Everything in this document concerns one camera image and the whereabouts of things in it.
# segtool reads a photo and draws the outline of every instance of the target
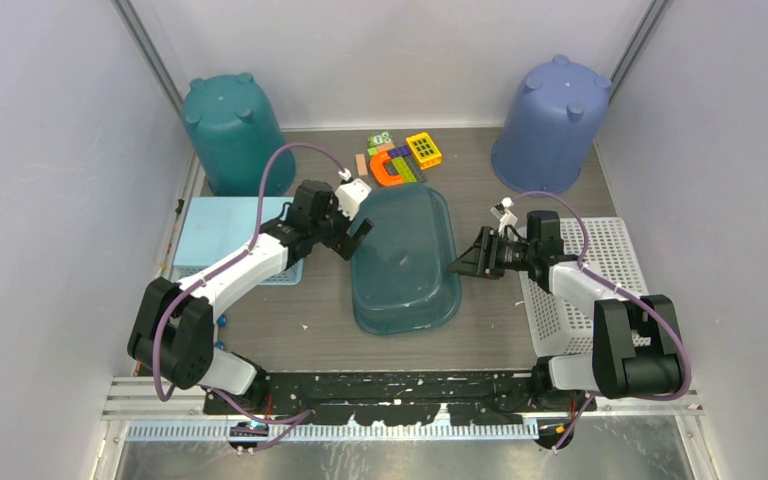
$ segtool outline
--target wooden tabletop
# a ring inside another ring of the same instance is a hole
[[[404,144],[417,131],[390,130]],[[366,152],[366,138],[380,132],[323,131],[287,133],[288,142],[310,142],[333,152],[356,171],[355,154]],[[499,129],[428,130],[443,152],[443,163],[425,170],[426,185],[446,199],[458,254],[475,240],[482,225],[497,220],[489,209],[513,192],[493,173],[490,150]],[[310,150],[294,150],[295,183],[306,179],[337,183],[334,165]],[[372,178],[365,177],[374,185]],[[564,198],[584,216],[614,216],[605,178],[594,153],[578,182]],[[532,209],[558,210],[550,199],[523,199],[520,218]],[[447,324],[429,330],[379,337],[362,331],[352,315],[348,262],[322,247],[305,258],[296,286],[259,286],[226,312],[228,326],[219,338],[236,352],[272,371],[304,370],[472,370],[530,368],[531,344],[517,274],[500,280],[463,277],[463,301]]]

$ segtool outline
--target light blue basket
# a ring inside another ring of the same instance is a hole
[[[262,221],[277,217],[284,203],[292,201],[292,197],[264,198]],[[249,241],[254,234],[256,209],[256,197],[193,198],[173,261],[178,274],[194,275]],[[299,260],[261,285],[296,285],[302,279],[302,267]]]

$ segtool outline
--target pile of toys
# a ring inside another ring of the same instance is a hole
[[[443,154],[426,132],[410,136],[407,145],[396,146],[390,132],[368,138],[369,171],[382,187],[402,183],[424,182],[422,171],[443,162]],[[366,156],[355,155],[358,175],[367,175]]]

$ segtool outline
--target orange arch block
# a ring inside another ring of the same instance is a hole
[[[402,180],[401,175],[390,175],[387,173],[387,169],[384,168],[384,164],[390,161],[390,155],[387,151],[378,152],[369,159],[369,170],[375,177],[375,180],[382,187],[392,187],[393,185],[400,185],[405,183]]]

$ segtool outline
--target white basket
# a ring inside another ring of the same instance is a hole
[[[646,283],[631,246],[631,239],[620,218],[586,218],[590,248],[585,257],[592,270],[608,280],[619,282],[623,287],[640,295],[646,295]],[[525,236],[525,228],[520,229]],[[578,222],[572,218],[561,219],[561,236],[564,253],[578,254],[584,237]],[[526,272],[519,274],[522,282],[525,311],[534,352],[538,357],[589,353],[593,350],[593,322],[565,300],[543,291],[528,279]],[[649,345],[648,338],[634,334],[634,345]]]

